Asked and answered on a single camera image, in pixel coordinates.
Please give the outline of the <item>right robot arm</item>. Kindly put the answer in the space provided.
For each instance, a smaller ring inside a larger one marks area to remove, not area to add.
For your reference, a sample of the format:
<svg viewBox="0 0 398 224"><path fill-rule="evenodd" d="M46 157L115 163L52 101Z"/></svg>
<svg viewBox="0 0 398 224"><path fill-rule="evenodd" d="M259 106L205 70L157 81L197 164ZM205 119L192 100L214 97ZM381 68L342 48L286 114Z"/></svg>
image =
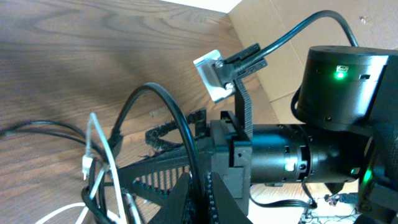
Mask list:
<svg viewBox="0 0 398 224"><path fill-rule="evenodd" d="M146 83L128 98L110 141L138 96L154 91L174 120L148 131L162 153L119 169L121 187L160 205L154 223L247 223L252 184L323 183L332 193L359 181L359 211L397 222L397 52L350 46L310 48L291 110L298 124L254 124L241 79L266 66L252 45L223 59L217 50L194 64L211 95L235 97L235 110L207 122L185 116L169 93Z"/></svg>

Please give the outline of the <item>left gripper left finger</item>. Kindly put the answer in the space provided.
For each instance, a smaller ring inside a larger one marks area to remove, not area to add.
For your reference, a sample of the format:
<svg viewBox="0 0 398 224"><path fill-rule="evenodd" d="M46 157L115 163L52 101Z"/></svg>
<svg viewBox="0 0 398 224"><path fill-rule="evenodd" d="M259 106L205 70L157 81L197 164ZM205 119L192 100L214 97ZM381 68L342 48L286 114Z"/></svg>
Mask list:
<svg viewBox="0 0 398 224"><path fill-rule="evenodd" d="M184 220L185 206L190 191L190 175L180 176L164 206L155 216L155 223L181 224Z"/></svg>

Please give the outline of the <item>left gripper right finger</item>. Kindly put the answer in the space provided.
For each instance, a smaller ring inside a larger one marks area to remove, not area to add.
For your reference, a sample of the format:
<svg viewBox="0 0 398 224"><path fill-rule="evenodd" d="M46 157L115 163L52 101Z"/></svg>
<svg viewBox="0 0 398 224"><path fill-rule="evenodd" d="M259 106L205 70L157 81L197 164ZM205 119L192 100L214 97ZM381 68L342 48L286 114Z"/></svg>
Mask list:
<svg viewBox="0 0 398 224"><path fill-rule="evenodd" d="M206 175L206 197L211 224L251 224L216 172Z"/></svg>

